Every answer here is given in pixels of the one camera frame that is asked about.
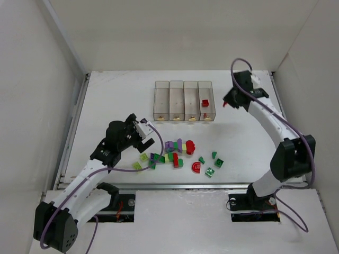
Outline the red square lego brick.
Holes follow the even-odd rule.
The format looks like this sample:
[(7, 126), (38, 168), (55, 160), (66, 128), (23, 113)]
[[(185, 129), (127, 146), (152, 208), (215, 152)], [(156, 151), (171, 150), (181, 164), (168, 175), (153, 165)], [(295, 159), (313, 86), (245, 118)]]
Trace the red square lego brick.
[(203, 99), (201, 105), (202, 105), (202, 107), (208, 107), (209, 106), (209, 100)]

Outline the green square lego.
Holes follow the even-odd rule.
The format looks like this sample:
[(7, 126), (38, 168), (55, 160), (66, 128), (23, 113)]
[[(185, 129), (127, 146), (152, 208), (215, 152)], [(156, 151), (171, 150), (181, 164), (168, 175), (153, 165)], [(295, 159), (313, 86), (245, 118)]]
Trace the green square lego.
[(223, 165), (223, 163), (224, 163), (223, 160), (221, 160), (220, 158), (217, 158), (217, 159), (215, 160), (214, 165), (215, 165), (217, 168), (221, 168), (222, 165)]
[(211, 177), (214, 175), (214, 173), (215, 173), (215, 170), (209, 167), (209, 168), (205, 171), (204, 174), (205, 174), (208, 178), (211, 178)]

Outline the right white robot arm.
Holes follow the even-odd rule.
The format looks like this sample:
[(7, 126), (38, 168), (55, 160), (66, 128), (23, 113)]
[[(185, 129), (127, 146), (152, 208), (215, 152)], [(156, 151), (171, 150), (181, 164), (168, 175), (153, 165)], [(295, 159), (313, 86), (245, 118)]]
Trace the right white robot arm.
[(224, 104), (244, 108), (254, 117), (273, 141), (276, 151), (268, 171), (249, 184), (245, 194), (230, 194), (231, 211), (268, 210), (269, 199), (287, 181), (314, 171), (316, 141), (312, 135), (297, 133), (275, 108), (268, 93), (254, 86), (254, 75), (249, 71), (232, 74), (233, 87), (224, 96)]

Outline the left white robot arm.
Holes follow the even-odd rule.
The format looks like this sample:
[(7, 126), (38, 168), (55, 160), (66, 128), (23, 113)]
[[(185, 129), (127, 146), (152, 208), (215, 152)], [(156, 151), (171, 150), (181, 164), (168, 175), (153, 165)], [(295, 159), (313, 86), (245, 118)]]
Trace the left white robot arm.
[(100, 210), (116, 206), (119, 189), (103, 182), (122, 152), (133, 147), (143, 153), (154, 144), (149, 135), (156, 132), (146, 119), (130, 114), (125, 121), (109, 123), (105, 137), (90, 155), (75, 179), (52, 201), (41, 202), (35, 209), (33, 238), (41, 249), (53, 248), (66, 253), (75, 243), (80, 228), (96, 219)]

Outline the purple lime lego cluster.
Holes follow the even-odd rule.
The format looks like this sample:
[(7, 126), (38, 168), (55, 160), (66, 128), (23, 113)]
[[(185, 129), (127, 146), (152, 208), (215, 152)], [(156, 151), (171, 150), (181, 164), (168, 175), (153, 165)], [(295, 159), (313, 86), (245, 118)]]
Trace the purple lime lego cluster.
[(166, 141), (165, 142), (165, 151), (166, 152), (179, 152), (182, 154), (187, 153), (186, 144), (182, 139), (177, 139), (176, 141)]

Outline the red green lego stack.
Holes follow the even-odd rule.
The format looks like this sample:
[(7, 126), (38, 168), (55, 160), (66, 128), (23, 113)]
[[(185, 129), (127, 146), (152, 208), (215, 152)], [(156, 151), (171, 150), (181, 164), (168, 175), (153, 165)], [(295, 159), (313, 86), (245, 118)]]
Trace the red green lego stack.
[(165, 162), (172, 163), (174, 168), (182, 168), (184, 166), (183, 159), (179, 158), (176, 152), (165, 154)]

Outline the red round lego stack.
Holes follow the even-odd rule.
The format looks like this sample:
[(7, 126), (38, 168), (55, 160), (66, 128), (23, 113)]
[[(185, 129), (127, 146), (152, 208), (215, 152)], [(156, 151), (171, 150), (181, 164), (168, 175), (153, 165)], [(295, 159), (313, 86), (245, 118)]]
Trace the red round lego stack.
[(192, 140), (187, 140), (186, 143), (186, 153), (188, 155), (194, 154), (195, 151), (195, 143)]

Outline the red arch lego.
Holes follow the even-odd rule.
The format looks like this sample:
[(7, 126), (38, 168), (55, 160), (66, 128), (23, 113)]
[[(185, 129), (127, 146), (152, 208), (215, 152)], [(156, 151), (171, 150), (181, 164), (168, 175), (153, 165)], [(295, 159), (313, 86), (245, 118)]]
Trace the red arch lego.
[(191, 166), (191, 170), (195, 173), (195, 174), (199, 174), (201, 171), (201, 162), (196, 161), (192, 164)]

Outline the aluminium rail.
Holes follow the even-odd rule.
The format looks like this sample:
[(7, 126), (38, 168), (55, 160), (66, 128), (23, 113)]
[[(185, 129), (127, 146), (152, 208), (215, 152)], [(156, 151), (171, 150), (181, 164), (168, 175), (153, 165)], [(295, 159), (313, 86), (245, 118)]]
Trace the aluminium rail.
[(116, 186), (120, 189), (143, 189), (143, 190), (155, 190), (155, 189), (162, 189), (162, 190), (169, 190), (169, 189), (246, 189), (249, 183), (222, 183), (222, 182), (207, 182), (204, 181), (202, 183), (198, 182), (188, 182), (185, 181), (183, 183), (177, 182), (119, 182), (117, 180), (102, 180), (101, 182), (105, 182)]

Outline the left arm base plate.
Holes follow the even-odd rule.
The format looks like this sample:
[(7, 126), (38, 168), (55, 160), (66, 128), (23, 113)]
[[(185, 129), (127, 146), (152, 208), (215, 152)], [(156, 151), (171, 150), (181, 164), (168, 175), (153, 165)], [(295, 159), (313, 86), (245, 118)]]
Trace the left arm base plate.
[(123, 193), (114, 204), (100, 210), (96, 216), (99, 223), (132, 223), (135, 220), (136, 195)]

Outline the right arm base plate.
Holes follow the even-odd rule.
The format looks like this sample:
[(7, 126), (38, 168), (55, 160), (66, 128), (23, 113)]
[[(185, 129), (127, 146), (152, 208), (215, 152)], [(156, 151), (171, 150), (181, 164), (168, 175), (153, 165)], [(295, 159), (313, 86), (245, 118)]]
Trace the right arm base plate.
[(247, 194), (229, 194), (226, 208), (232, 222), (280, 222), (275, 198), (271, 195), (251, 200)]

